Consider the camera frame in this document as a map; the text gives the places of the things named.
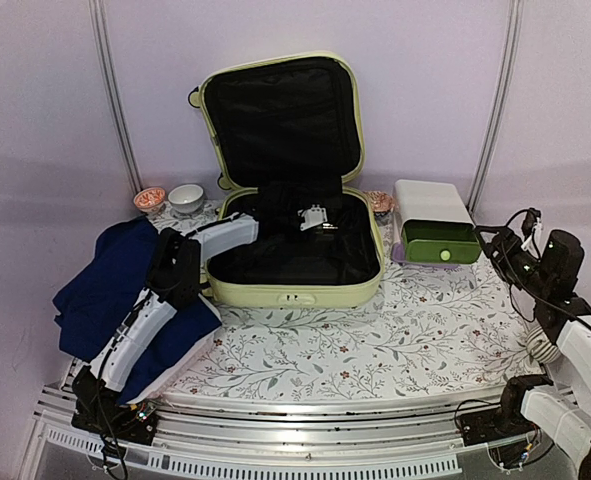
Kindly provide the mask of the green drawer with knob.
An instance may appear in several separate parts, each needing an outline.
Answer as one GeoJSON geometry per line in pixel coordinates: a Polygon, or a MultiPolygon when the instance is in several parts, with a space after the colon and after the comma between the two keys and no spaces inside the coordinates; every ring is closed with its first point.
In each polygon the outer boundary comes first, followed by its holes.
{"type": "Polygon", "coordinates": [[[471,223],[408,220],[402,229],[407,261],[420,264],[472,264],[481,247],[471,223]]]}

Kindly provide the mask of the light green hard-shell suitcase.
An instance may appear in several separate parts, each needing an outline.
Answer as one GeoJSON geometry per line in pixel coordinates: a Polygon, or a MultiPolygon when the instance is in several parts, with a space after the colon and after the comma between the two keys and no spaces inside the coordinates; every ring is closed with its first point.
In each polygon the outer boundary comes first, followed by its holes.
{"type": "Polygon", "coordinates": [[[328,52],[267,59],[211,74],[188,97],[200,111],[227,191],[221,217],[254,210],[272,182],[331,182],[340,192],[326,223],[288,239],[260,238],[205,269],[214,297],[237,307],[353,308],[384,273],[381,234],[352,186],[365,161],[357,82],[328,52]]]}

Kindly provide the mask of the purple drawer with pink knob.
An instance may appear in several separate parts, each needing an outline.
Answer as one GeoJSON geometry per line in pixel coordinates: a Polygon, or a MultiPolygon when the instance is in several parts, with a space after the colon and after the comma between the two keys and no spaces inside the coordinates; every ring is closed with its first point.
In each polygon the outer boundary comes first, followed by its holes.
{"type": "Polygon", "coordinates": [[[426,262],[413,262],[406,258],[404,245],[402,243],[394,243],[391,247],[391,259],[393,262],[400,265],[410,265],[425,268],[437,268],[445,270],[454,270],[459,267],[459,264],[452,263],[426,263],[426,262]]]}

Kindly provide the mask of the dark blue garment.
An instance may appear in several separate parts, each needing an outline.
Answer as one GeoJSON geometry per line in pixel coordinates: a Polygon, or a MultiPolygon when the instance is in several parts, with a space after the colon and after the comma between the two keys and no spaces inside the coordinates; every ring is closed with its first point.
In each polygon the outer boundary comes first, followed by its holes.
{"type": "MultiPolygon", "coordinates": [[[[113,225],[97,238],[93,260],[53,298],[61,351],[85,362],[100,353],[138,300],[158,238],[144,217],[113,225]]],[[[143,390],[221,326],[220,314],[206,299],[179,311],[133,366],[118,403],[142,400],[143,390]]]]}

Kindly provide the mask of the white plastic mesh basket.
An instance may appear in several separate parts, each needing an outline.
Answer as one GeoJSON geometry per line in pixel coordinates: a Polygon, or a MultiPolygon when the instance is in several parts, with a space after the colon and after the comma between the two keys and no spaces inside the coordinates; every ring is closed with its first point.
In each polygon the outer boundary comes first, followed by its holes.
{"type": "Polygon", "coordinates": [[[204,338],[198,340],[175,365],[166,369],[145,390],[143,390],[140,397],[142,399],[160,397],[165,390],[172,386],[201,356],[214,346],[214,342],[214,332],[209,333],[204,338]]]}

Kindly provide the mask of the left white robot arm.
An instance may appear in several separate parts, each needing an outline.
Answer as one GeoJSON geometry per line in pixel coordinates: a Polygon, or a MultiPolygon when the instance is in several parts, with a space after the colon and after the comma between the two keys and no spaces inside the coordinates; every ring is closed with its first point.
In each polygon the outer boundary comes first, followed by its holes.
{"type": "Polygon", "coordinates": [[[159,232],[140,289],[76,376],[73,390],[86,419],[103,434],[123,426],[122,408],[157,398],[214,343],[221,315],[205,298],[202,267],[236,247],[256,246],[270,228],[308,233],[328,218],[337,187],[272,182],[249,213],[232,213],[183,233],[159,232]]]}

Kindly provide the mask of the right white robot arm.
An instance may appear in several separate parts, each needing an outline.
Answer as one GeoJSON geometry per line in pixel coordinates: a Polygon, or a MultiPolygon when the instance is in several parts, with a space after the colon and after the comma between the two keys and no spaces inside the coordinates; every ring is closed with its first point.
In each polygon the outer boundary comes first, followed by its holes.
{"type": "Polygon", "coordinates": [[[591,306],[576,294],[584,259],[577,237],[550,232],[530,253],[508,226],[478,226],[475,234],[498,275],[534,301],[533,316],[563,363],[560,380],[546,375],[511,378],[493,412],[492,427],[512,436],[535,426],[573,463],[580,479],[591,479],[591,306]]]}

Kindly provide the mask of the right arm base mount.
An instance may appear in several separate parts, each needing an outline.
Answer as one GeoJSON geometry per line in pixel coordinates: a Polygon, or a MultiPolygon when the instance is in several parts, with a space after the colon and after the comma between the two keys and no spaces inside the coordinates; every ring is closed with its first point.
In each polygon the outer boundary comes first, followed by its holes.
{"type": "Polygon", "coordinates": [[[490,446],[487,449],[492,463],[504,471],[523,468],[539,445],[539,428],[521,414],[527,391],[538,386],[551,386],[545,374],[530,374],[510,378],[503,388],[499,403],[485,400],[464,400],[455,410],[453,421],[465,446],[490,445],[514,436],[523,435],[516,446],[490,446]]]}

